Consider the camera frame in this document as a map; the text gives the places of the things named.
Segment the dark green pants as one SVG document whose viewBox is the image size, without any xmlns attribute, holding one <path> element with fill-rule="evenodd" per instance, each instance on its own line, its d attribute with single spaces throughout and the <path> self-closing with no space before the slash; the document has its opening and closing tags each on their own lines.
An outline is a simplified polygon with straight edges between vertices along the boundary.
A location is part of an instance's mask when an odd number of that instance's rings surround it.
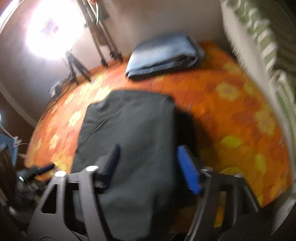
<svg viewBox="0 0 296 241">
<path fill-rule="evenodd" d="M 186 145 L 197 153 L 193 118 L 168 95 L 117 90 L 88 106 L 72 172 L 93 165 L 120 145 L 109 188 L 98 196 L 118 240 L 162 240 L 179 208 L 194 202 L 177 159 Z"/>
</svg>

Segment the white clip-on desk lamp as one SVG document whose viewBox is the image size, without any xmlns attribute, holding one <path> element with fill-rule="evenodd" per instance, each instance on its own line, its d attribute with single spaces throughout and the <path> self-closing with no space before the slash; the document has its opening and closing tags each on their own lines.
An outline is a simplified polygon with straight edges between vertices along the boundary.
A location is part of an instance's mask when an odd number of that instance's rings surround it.
<svg viewBox="0 0 296 241">
<path fill-rule="evenodd" d="M 0 127 L 1 129 L 10 137 L 13 139 L 13 146 L 16 148 L 18 147 L 21 143 L 22 143 L 22 140 L 19 139 L 18 136 L 13 136 L 11 133 L 9 133 L 4 127 L 2 124 L 0 124 Z"/>
</svg>

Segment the blue plastic chair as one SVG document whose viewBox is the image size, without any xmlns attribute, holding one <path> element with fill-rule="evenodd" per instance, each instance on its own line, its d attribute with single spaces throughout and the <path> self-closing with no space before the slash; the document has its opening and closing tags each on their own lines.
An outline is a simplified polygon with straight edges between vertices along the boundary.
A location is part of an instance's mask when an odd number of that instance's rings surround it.
<svg viewBox="0 0 296 241">
<path fill-rule="evenodd" d="M 0 134 L 1 145 L 6 144 L 11 154 L 11 162 L 13 166 L 16 166 L 18 157 L 18 147 L 14 146 L 14 139 L 5 135 Z"/>
</svg>

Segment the orange floral bed cover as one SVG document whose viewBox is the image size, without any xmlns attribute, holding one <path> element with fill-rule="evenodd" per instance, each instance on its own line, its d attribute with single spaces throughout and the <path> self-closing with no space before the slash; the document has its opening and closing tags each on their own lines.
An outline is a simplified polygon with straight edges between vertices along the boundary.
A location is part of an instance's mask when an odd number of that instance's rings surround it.
<svg viewBox="0 0 296 241">
<path fill-rule="evenodd" d="M 33 216 L 29 234 L 64 227 L 89 236 L 86 223 L 101 220 L 96 236 L 115 239 L 98 196 L 110 183 L 99 175 L 99 159 L 72 172 L 78 137 L 89 105 L 113 91 L 132 90 L 170 96 L 175 106 L 193 118 L 197 153 L 190 149 L 200 175 L 200 194 L 179 208 L 170 231 L 211 237 L 246 220 L 256 225 L 259 213 L 272 206 L 292 184 L 290 161 L 275 112 L 253 81 L 216 44 L 203 42 L 204 60 L 184 71 L 133 81 L 125 76 L 129 58 L 99 67 L 92 82 L 69 84 L 65 94 L 44 112 L 31 138 L 25 165 L 54 163 L 64 177 L 53 177 Z"/>
</svg>

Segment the black power adapter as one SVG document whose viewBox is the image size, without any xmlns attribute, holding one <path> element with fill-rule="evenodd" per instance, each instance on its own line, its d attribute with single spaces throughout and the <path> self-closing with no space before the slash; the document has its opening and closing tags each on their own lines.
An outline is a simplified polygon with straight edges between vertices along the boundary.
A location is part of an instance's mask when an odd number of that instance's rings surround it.
<svg viewBox="0 0 296 241">
<path fill-rule="evenodd" d="M 56 82 L 49 90 L 51 98 L 58 98 L 61 95 L 62 87 L 61 82 Z"/>
</svg>

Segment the small black tripod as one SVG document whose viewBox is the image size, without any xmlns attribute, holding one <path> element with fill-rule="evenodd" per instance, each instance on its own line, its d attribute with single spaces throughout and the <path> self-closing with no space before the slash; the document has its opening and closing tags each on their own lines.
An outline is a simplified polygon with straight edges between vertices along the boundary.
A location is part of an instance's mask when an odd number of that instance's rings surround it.
<svg viewBox="0 0 296 241">
<path fill-rule="evenodd" d="M 66 51 L 65 53 L 68 66 L 70 68 L 70 79 L 71 81 L 74 81 L 77 85 L 79 85 L 77 80 L 77 74 L 75 69 L 78 70 L 78 72 L 88 81 L 92 82 L 90 75 L 91 72 L 73 55 L 71 51 Z"/>
</svg>

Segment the folded blue jeans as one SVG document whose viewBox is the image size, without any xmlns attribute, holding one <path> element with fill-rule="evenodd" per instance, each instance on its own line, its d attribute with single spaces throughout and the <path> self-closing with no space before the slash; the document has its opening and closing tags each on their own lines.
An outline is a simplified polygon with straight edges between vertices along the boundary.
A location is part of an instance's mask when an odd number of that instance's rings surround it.
<svg viewBox="0 0 296 241">
<path fill-rule="evenodd" d="M 190 36 L 165 34 L 138 44 L 125 70 L 126 78 L 141 80 L 158 74 L 191 68 L 202 62 L 204 49 Z"/>
</svg>

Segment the colourful cloth on tripod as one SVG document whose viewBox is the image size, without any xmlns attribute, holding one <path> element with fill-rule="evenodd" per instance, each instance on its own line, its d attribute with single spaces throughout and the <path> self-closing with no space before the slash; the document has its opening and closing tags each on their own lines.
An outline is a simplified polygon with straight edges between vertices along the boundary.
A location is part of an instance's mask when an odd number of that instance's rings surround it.
<svg viewBox="0 0 296 241">
<path fill-rule="evenodd" d="M 89 2 L 94 7 L 96 24 L 98 24 L 102 20 L 107 20 L 110 18 L 110 15 L 106 9 L 104 0 L 90 0 Z"/>
</svg>

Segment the green white patterned blanket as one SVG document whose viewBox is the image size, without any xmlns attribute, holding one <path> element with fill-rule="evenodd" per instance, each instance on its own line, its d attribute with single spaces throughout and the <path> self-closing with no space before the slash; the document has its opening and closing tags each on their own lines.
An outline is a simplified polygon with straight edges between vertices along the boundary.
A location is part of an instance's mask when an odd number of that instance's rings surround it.
<svg viewBox="0 0 296 241">
<path fill-rule="evenodd" d="M 295 143 L 295 17 L 280 1 L 220 1 L 220 6 L 235 56 Z"/>
</svg>

